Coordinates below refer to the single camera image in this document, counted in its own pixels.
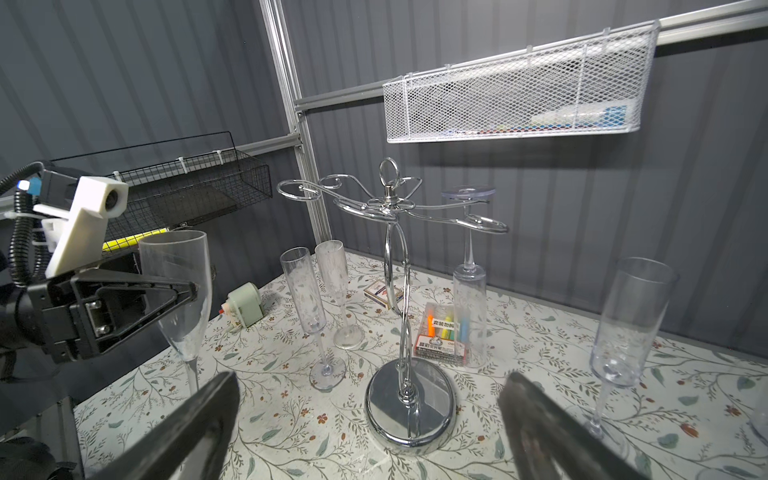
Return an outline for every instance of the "yellow marker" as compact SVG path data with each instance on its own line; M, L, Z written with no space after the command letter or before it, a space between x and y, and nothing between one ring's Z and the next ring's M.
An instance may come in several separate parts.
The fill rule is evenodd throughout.
M151 232L137 233L136 235L131 235L129 237L110 240L108 242L104 242L104 245L101 246L101 251L111 252L113 250L118 250L124 247L130 247L131 245L136 245L139 243L139 240L144 237L149 237L150 235L155 235L156 233L165 233L167 231L167 228L160 228L158 230L152 230Z

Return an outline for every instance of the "leaf pattern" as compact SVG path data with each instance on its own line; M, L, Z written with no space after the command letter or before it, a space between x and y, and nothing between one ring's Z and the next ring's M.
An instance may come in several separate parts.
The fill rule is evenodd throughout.
M480 369L441 364L458 400L451 438L423 457L383 453L370 437L363 394L376 369L396 358L401 324L362 293L382 278L381 262L347 253L347 263L353 280L348 320L366 338L357 350L332 347L339 307L323 294L327 351L349 369L332 392L309 384L318 352L313 338L303 335L284 277L261 289L262 321L235 332L220 317L208 324L198 360L201 383L233 370L240 387L222 479L517 478L496 405L511 371L524 374L560 406L594 407L600 380L589 360L598 323L493 293L487 297L489 361ZM414 333L425 305L450 304L451 289L450 280L414 273ZM752 465L762 465L768 449L745 421L765 376L768 369L758 363L658 338L643 382L616 390L607 415L627 433L634 466L649 478L696 478L707 468L754 478ZM75 408L83 463L94 472L103 468L188 397L185 366L175 351L148 360Z

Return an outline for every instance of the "round chrome base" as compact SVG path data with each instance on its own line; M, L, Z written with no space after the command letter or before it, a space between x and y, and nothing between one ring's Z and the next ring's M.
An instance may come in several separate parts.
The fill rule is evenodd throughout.
M448 376L424 359L411 360L416 399L406 405L398 396L398 360L385 363L366 389L366 418L385 449L424 455L451 436L456 399Z

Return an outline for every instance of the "silver metal stand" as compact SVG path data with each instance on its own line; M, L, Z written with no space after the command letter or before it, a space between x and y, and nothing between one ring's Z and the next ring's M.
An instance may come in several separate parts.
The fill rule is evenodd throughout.
M406 236L399 223L401 214L439 223L453 223L461 227L485 233L507 233L508 227L496 220L465 213L464 218L437 218L417 214L414 210L438 210L484 204L486 200L464 200L446 205L416 205L409 198L422 184L421 178L401 177L397 163L385 158L379 165L379 177L384 186L384 196L374 197L352 175L334 174L320 179L319 183L308 180L284 180L277 184L277 191L284 197L302 202L322 198L323 193L333 197L333 203L348 214L387 224L384 246L384 278L389 306L401 318L399 358L385 363L371 378L366 390L366 417L375 437L388 449L410 455L424 455L442 446L453 430L456 399L448 376L436 365L413 359L411 324L408 320L411 290L411 265ZM334 190L341 187L343 179L354 181L369 200L360 202L339 195ZM403 197L396 190L408 182L415 186ZM285 190L298 185L300 194ZM402 248L403 304L400 308L395 299L392 271L393 237L398 237Z

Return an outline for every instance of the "wine glass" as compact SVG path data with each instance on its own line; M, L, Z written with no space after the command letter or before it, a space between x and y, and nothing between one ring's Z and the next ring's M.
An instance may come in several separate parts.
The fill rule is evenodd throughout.
M679 276L655 260L631 257L617 262L616 277L605 300L590 366L602 380L593 411L580 406L566 409L584 427L621 458L629 456L629 442L615 426L602 422L603 408L614 387L630 388L640 382L645 359L667 311Z
M341 324L344 327L333 334L333 343L340 349L355 349L362 343L365 333L358 325L350 325L346 318L346 286L349 274L346 269L344 244L340 240L328 240L315 247L317 266L330 296L339 306Z
M199 385L197 356L210 317L213 288L210 280L208 236L196 230L158 233L139 240L141 272L197 284L197 299L168 313L158 321L160 331L187 366L190 395ZM168 300L168 293L147 292L150 309Z
M346 364L340 359L329 359L323 348L320 333L326 326L326 314L320 299L320 288L315 279L310 251L305 247L292 248L280 255L280 263L288 280L293 305L304 333L315 336L320 350L320 361L310 370L310 382L318 390L330 390L344 378Z

